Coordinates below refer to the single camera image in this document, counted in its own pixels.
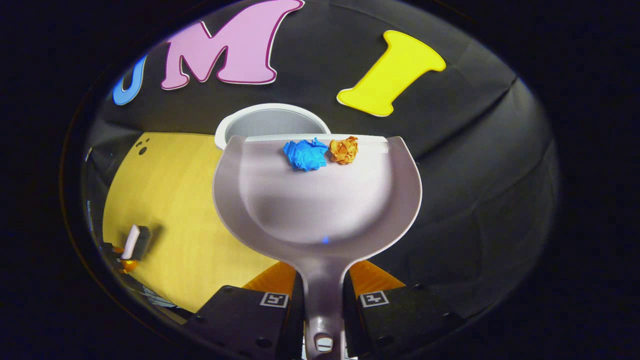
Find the orange crumpled paper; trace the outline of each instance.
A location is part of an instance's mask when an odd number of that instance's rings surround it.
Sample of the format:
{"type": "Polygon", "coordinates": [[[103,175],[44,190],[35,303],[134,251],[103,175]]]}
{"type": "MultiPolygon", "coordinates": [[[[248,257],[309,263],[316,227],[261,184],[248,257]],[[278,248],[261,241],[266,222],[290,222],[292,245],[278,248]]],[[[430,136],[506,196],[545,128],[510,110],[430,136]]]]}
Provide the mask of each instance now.
{"type": "Polygon", "coordinates": [[[349,136],[346,140],[331,140],[329,150],[331,150],[333,154],[331,161],[336,161],[340,164],[350,164],[358,153],[358,138],[349,136]]]}

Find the dustpan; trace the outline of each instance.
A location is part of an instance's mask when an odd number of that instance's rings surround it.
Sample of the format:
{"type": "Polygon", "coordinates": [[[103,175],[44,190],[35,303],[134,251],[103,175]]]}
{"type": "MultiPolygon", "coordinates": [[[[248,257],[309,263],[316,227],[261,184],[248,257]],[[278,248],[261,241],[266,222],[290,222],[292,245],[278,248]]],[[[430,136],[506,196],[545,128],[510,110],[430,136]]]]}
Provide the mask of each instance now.
{"type": "Polygon", "coordinates": [[[407,232],[422,199],[415,162],[400,137],[355,135],[353,163],[303,172],[289,141],[329,145],[349,135],[232,136],[213,179],[220,220],[253,250],[293,266],[303,279],[307,359],[344,358],[342,281],[347,269],[407,232]]]}

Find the blue letter u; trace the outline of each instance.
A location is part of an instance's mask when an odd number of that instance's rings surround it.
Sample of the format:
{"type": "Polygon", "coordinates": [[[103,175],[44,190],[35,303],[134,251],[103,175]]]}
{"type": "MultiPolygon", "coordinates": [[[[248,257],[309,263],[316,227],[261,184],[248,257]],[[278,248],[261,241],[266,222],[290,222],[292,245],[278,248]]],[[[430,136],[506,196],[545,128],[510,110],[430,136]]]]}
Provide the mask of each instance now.
{"type": "Polygon", "coordinates": [[[140,87],[142,86],[142,75],[145,70],[145,60],[147,59],[147,55],[145,55],[140,61],[136,63],[133,67],[133,74],[131,74],[131,86],[124,90],[122,88],[122,82],[124,81],[124,77],[120,79],[120,82],[113,88],[113,102],[116,105],[124,105],[129,101],[133,100],[134,97],[140,91],[140,87]]]}

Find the letter m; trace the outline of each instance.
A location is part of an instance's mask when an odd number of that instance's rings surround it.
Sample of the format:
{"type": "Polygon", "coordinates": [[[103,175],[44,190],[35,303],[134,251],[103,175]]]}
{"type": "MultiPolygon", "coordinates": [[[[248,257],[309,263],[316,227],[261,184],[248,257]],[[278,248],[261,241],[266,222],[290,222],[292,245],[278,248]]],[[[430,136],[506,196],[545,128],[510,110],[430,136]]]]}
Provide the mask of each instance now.
{"type": "Polygon", "coordinates": [[[220,54],[226,50],[225,64],[217,77],[226,83],[268,84],[276,79],[269,65],[273,38],[282,19],[304,5],[302,0],[270,0],[249,6],[229,20],[214,36],[204,22],[192,25],[171,37],[162,88],[173,90],[189,83],[189,68],[203,83],[209,79],[220,54]]]}

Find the blue crumpled paper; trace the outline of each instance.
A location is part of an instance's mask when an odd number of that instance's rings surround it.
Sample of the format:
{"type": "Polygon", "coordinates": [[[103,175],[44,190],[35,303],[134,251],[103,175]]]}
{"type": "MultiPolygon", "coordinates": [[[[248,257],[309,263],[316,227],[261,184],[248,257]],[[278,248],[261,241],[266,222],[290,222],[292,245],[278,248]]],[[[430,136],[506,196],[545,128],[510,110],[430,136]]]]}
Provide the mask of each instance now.
{"type": "Polygon", "coordinates": [[[329,149],[328,146],[314,138],[311,142],[302,140],[298,143],[290,141],[284,145],[284,153],[289,158],[289,163],[293,168],[304,171],[317,170],[326,166],[324,154],[329,149]]]}

